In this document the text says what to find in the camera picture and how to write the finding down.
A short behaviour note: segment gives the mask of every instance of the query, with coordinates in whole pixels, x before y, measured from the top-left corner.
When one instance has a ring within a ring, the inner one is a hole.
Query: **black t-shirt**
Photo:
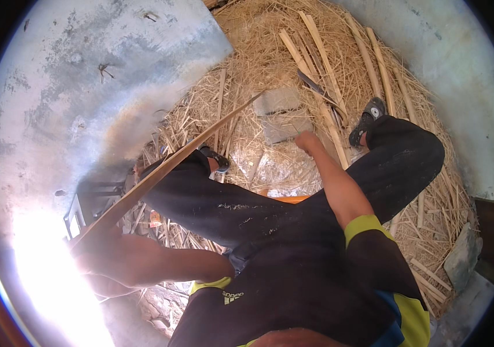
[[[266,248],[235,279],[197,289],[168,345],[235,347],[289,328],[311,329],[352,346],[427,343],[428,312],[388,235],[383,229],[355,232],[343,252],[314,243]],[[373,267],[384,265],[397,283],[376,285],[383,275],[373,275]]]

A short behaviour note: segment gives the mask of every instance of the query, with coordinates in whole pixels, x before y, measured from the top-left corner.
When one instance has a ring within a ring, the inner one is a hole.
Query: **yellow sleeve trim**
[[[257,341],[258,339],[254,339],[253,341],[249,341],[249,343],[247,343],[246,345],[241,345],[241,346],[237,346],[237,347],[249,347],[250,345],[252,345],[253,343],[255,343],[255,341]]]
[[[220,289],[226,288],[226,286],[231,282],[231,277],[226,276],[224,278],[219,279],[218,281],[214,282],[207,282],[207,283],[196,283],[193,282],[193,286],[191,287],[191,293],[190,295],[193,295],[197,290],[201,288],[206,288],[206,287],[216,287]]]
[[[394,301],[401,314],[401,333],[405,340],[399,347],[428,346],[430,342],[430,314],[418,299],[394,293]]]
[[[347,249],[349,242],[355,237],[355,235],[367,230],[379,230],[386,235],[387,238],[394,241],[394,238],[386,231],[378,221],[378,218],[374,214],[360,215],[354,220],[350,221],[345,227],[345,248]]]

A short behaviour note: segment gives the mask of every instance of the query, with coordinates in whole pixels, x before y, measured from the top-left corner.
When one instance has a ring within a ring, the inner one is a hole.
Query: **foot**
[[[362,112],[359,123],[354,130],[349,134],[349,144],[353,147],[361,145],[361,137],[366,134],[370,129],[374,121],[386,114],[386,105],[382,99],[374,97],[372,98]]]
[[[218,153],[216,153],[215,151],[210,149],[210,147],[208,147],[208,145],[206,145],[204,143],[201,146],[199,146],[199,151],[201,151],[201,153],[204,154],[205,157],[214,159],[216,161],[216,163],[218,163],[218,168],[216,169],[216,171],[221,172],[221,173],[228,171],[229,160],[226,159],[226,157],[219,155]]]

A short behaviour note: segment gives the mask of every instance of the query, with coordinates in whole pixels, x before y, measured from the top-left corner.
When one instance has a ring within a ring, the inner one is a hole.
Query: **black pants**
[[[370,152],[347,170],[381,223],[408,205],[438,175],[444,147],[435,135],[384,115],[369,129]],[[146,168],[142,178],[161,161]],[[209,179],[206,157],[195,150],[143,201],[197,235],[231,249],[241,269],[258,250],[276,242],[314,241],[345,248],[345,237],[324,190],[288,204]]]

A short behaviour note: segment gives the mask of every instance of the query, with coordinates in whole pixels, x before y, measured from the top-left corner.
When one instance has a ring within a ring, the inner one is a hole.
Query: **person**
[[[438,175],[444,147],[385,113],[381,99],[368,103],[349,141],[370,151],[347,170],[313,133],[295,138],[324,186],[298,204],[209,179],[229,163],[195,150],[143,200],[229,252],[170,249],[115,230],[77,257],[80,270],[102,296],[194,280],[172,347],[426,346],[429,313],[382,224]]]

